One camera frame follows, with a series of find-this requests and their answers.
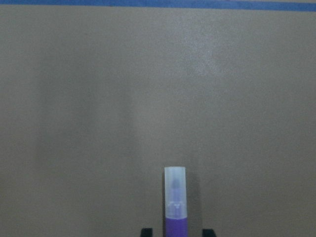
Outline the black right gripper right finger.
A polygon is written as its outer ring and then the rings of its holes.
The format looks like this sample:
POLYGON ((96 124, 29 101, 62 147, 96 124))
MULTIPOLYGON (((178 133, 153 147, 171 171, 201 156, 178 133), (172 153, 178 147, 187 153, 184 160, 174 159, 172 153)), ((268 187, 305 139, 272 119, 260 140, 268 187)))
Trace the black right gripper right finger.
POLYGON ((203 229, 202 237, 217 237, 217 235, 213 229, 203 229))

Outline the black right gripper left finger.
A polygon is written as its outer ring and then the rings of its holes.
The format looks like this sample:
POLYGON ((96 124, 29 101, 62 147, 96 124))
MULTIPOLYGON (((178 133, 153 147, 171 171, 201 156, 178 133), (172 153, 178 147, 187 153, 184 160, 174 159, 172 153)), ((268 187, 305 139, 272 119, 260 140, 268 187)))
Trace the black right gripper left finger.
POLYGON ((141 230, 141 237, 153 237, 153 229, 152 228, 143 228, 141 230))

